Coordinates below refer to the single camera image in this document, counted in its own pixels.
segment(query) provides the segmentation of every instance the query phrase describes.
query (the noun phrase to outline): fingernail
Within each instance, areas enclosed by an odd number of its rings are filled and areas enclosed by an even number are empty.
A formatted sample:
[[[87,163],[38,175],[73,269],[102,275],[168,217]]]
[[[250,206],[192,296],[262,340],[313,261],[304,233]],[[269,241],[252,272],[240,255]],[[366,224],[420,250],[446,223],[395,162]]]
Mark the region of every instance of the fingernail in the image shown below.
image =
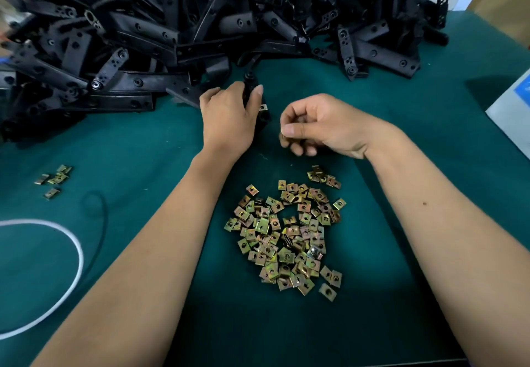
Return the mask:
[[[286,137],[291,137],[295,133],[295,129],[292,124],[285,124],[282,126],[282,134]]]

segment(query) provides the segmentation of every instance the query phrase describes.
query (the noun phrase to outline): person's left hand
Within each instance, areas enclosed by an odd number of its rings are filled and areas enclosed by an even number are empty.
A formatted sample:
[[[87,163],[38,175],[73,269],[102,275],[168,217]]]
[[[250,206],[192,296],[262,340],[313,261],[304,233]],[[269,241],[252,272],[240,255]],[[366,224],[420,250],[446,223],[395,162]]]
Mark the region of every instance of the person's left hand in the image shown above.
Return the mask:
[[[254,139],[256,118],[263,95],[263,85],[258,85],[251,92],[245,109],[244,89],[245,84],[236,81],[227,89],[209,89],[200,97],[204,149],[223,153],[234,162],[250,147]]]

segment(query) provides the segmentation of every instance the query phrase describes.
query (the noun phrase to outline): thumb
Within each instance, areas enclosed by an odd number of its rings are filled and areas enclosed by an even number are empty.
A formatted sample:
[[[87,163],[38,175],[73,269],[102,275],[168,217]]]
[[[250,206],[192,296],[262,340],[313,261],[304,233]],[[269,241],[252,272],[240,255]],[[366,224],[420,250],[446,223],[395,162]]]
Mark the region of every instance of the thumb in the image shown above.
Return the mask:
[[[261,97],[263,96],[263,85],[256,86],[250,93],[247,102],[247,113],[255,120],[258,117],[261,106]]]
[[[321,128],[318,122],[295,122],[282,126],[282,134],[287,138],[315,139],[321,141]]]

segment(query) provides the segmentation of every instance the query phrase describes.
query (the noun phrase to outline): green work surface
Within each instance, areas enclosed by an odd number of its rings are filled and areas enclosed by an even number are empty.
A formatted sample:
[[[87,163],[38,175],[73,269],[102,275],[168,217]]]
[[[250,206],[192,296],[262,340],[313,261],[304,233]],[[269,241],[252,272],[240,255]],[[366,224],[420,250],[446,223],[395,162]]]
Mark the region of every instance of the green work surface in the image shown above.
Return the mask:
[[[525,246],[530,245],[530,163],[484,113],[530,67],[530,54],[473,14],[453,13],[446,48],[424,43],[412,80],[371,68],[349,82],[311,59],[256,68],[273,121],[235,165],[215,209],[169,354],[178,365],[365,366],[461,358],[463,353],[381,196],[369,164],[336,154],[297,158],[277,141],[291,101],[327,92],[403,129],[452,182]],[[233,79],[242,77],[235,69]],[[86,256],[66,303],[37,327],[0,342],[0,365],[29,365],[48,338],[149,220],[202,147],[199,111],[162,100],[143,114],[87,117],[40,144],[0,147],[0,220],[43,218],[72,230]],[[51,201],[33,181],[72,165]],[[277,180],[307,183],[319,163],[342,182],[330,199],[347,203],[327,228],[324,264],[343,273],[334,303],[262,284],[222,228],[245,187],[278,196]],[[280,216],[295,214],[286,209]],[[179,248],[175,257],[181,256]],[[42,226],[0,231],[0,330],[26,324],[68,288],[77,266],[69,240]]]

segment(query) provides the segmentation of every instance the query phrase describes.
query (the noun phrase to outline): forearm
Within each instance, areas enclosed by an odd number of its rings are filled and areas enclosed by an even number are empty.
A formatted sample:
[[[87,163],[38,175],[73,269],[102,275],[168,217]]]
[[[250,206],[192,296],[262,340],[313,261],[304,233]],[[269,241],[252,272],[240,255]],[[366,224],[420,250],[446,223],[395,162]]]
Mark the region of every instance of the forearm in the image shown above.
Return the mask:
[[[528,251],[397,128],[366,156],[471,361],[528,365]]]
[[[59,327],[34,366],[162,364],[232,165],[222,154],[202,151],[194,158],[176,188]]]

